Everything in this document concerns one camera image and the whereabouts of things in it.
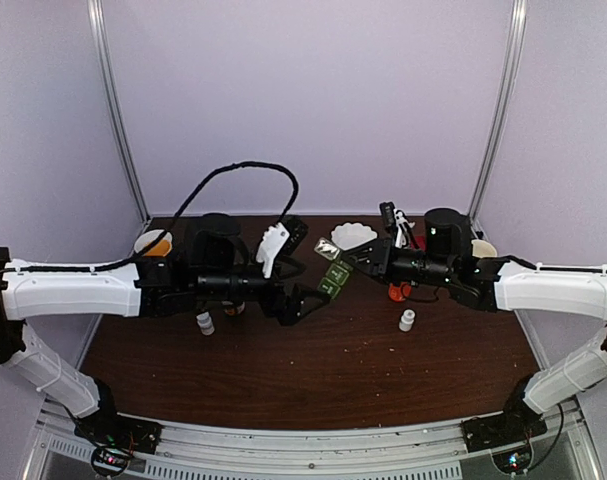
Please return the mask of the green weekly pill organizer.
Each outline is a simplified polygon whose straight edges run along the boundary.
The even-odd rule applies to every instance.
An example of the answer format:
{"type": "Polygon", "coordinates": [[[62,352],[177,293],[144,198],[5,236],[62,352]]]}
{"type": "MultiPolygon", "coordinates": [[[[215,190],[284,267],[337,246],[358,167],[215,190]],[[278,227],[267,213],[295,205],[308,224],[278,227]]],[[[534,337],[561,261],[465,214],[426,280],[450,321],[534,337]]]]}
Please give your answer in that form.
{"type": "Polygon", "coordinates": [[[353,267],[341,258],[342,250],[324,237],[317,241],[314,252],[329,262],[317,290],[335,300],[346,286],[353,267]]]}

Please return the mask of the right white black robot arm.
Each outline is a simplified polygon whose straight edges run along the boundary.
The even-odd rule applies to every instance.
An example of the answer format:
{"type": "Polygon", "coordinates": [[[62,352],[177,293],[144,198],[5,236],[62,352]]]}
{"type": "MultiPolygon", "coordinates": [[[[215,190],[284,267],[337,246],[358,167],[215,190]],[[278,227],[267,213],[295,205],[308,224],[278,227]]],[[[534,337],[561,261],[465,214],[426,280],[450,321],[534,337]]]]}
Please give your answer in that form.
{"type": "Polygon", "coordinates": [[[502,440],[518,440],[553,406],[607,378],[607,264],[554,266],[512,255],[480,257],[473,252],[469,217],[451,208],[425,214],[425,246],[415,248],[392,203],[382,204],[381,215],[387,236],[339,243],[342,260],[374,280],[444,288],[457,303],[483,312],[551,311],[603,321],[583,346],[520,381],[496,419],[502,440]]]}

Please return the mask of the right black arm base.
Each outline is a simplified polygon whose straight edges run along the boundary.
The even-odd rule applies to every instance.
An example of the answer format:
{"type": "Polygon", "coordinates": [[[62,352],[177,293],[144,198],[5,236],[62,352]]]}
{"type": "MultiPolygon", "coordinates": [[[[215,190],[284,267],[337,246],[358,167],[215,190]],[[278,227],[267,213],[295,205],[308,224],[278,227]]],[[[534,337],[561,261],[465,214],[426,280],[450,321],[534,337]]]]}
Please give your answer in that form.
{"type": "Polygon", "coordinates": [[[499,472],[516,476],[535,465],[532,440],[548,428],[542,415],[527,407],[505,407],[501,413],[463,421],[461,430],[469,453],[490,450],[499,472]]]}

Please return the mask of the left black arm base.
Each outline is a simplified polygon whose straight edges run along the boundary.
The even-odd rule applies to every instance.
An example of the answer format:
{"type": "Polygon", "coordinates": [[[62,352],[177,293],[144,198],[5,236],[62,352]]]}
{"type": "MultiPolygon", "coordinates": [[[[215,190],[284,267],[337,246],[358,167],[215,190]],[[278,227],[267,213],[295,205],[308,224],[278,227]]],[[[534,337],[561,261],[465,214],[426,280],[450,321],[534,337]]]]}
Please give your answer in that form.
{"type": "Polygon", "coordinates": [[[135,453],[154,454],[162,433],[158,422],[119,414],[110,387],[96,380],[98,410],[86,417],[70,416],[74,433],[94,446],[90,466],[105,478],[121,475],[135,453]]]}

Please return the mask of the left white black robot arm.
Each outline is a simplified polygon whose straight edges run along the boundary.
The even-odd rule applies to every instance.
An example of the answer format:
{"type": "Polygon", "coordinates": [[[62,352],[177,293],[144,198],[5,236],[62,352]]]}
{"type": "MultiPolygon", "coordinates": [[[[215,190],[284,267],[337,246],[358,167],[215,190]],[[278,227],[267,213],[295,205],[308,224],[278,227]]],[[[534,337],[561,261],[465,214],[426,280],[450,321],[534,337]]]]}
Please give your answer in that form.
{"type": "Polygon", "coordinates": [[[15,368],[38,390],[69,412],[80,432],[116,444],[144,434],[117,412],[110,388],[86,376],[47,347],[29,328],[31,317],[107,314],[123,318],[165,318],[213,303],[226,308],[255,302],[263,314],[292,326],[310,314],[307,300],[320,309],[328,294],[303,285],[285,288],[292,258],[307,233],[293,216],[263,233],[255,254],[240,237],[238,222],[221,213],[189,219],[183,242],[167,254],[138,252],[114,267],[102,264],[37,264],[12,259],[0,247],[0,365],[15,368]]]}

